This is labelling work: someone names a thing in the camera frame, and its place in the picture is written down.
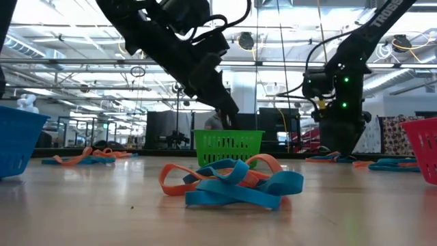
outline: person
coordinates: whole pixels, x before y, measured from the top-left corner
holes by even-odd
[[[221,123],[220,109],[215,109],[216,113],[205,122],[205,130],[223,130]]]

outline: pile of rubber bands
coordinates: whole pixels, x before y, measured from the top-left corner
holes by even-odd
[[[91,147],[86,147],[82,154],[71,158],[61,158],[60,156],[54,156],[51,159],[43,159],[42,164],[47,165],[62,165],[62,166],[75,166],[75,165],[92,165],[97,163],[114,163],[116,159],[130,158],[138,156],[138,154],[127,153],[126,151],[118,152],[112,151],[110,148],[105,148],[103,151],[94,150]]]
[[[273,175],[249,169],[249,165],[261,160],[267,163]],[[177,186],[165,185],[168,173],[181,169],[189,173]],[[227,205],[246,202],[278,209],[281,197],[302,192],[303,176],[284,171],[278,160],[268,154],[258,154],[246,163],[241,160],[223,159],[206,165],[197,171],[180,165],[167,164],[161,170],[159,183],[167,195],[185,195],[185,204]]]
[[[358,161],[356,158],[349,156],[341,158],[340,153],[333,152],[326,156],[314,156],[305,159],[310,163],[351,163],[355,168],[367,167],[373,171],[391,171],[391,172],[420,172],[419,164],[416,159],[379,159],[373,161]]]

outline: wooden table surface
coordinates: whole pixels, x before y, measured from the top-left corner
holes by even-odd
[[[248,204],[185,208],[183,197],[164,195],[161,167],[195,169],[193,158],[75,168],[39,162],[0,182],[0,245],[437,245],[437,187],[420,174],[281,160],[304,175],[305,190],[272,212]],[[174,171],[167,182],[180,184],[184,174]]]

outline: ceiling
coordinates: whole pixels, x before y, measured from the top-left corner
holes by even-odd
[[[279,11],[276,1],[256,0],[256,8],[252,8],[250,16],[236,27],[224,31],[230,45],[230,50],[223,57],[225,62],[254,62],[263,61],[277,62],[284,60],[292,64],[284,72],[283,66],[255,67],[255,63],[248,66],[222,66],[224,71],[223,83],[231,87],[239,72],[254,74],[257,81],[257,99],[260,107],[271,107],[276,98],[268,95],[285,91],[285,83],[293,88],[302,80],[302,62],[306,60],[309,51],[323,39],[327,39],[345,31],[359,27],[373,14],[371,7],[379,1],[365,0],[325,0],[321,1],[323,35],[320,28],[320,18],[317,1],[304,0],[279,0]],[[229,21],[240,18],[246,9],[244,0],[210,0],[213,14],[223,14]],[[437,3],[432,1],[418,1],[417,4],[391,28],[381,39],[376,51],[369,59],[369,63],[431,63],[435,62],[428,53],[435,49],[437,30],[435,16]],[[222,23],[214,21],[199,28],[197,35],[209,31]],[[256,46],[252,51],[246,51],[239,47],[236,40],[242,32],[251,32]],[[56,58],[68,59],[144,59],[141,52],[133,56],[124,50],[124,39],[111,23],[104,17],[94,0],[26,0],[18,1],[16,11],[9,31],[9,45],[3,48],[2,57],[5,58],[39,58],[38,52],[47,58],[51,54]],[[391,46],[385,46],[385,42],[391,42],[394,35],[403,34],[411,41],[414,52],[396,53]],[[19,42],[32,51],[38,51],[31,56],[11,48],[11,42]],[[326,54],[331,57],[341,40],[335,40],[327,44]],[[323,64],[326,61],[323,48],[315,51],[311,58],[312,62]],[[63,71],[59,72],[52,66],[37,64],[4,64],[8,72],[11,85],[28,86],[57,86],[74,87],[88,85],[90,87],[105,87],[105,90],[90,90],[84,94],[78,90],[40,90],[41,96],[56,98],[65,97],[61,103],[75,107],[77,105],[91,105],[83,110],[92,111],[121,111],[125,112],[168,110],[175,109],[176,94],[172,91],[174,79],[153,62],[135,68],[138,72],[146,72],[143,77],[134,77],[130,71],[137,65],[97,65],[83,64],[62,65]],[[375,69],[379,82],[377,85],[386,83],[392,79],[389,75],[395,70],[388,68]],[[375,86],[375,78],[369,77],[369,86]],[[277,107],[287,107],[287,103],[277,102]],[[197,102],[191,102],[190,106],[180,104],[181,109],[209,110],[210,107]]]

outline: patterned fabric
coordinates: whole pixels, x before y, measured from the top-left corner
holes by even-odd
[[[394,118],[381,118],[383,125],[384,153],[392,155],[413,155],[412,147],[401,122],[420,120],[422,117],[397,116]]]
[[[381,153],[381,127],[378,118],[366,124],[353,153]]]

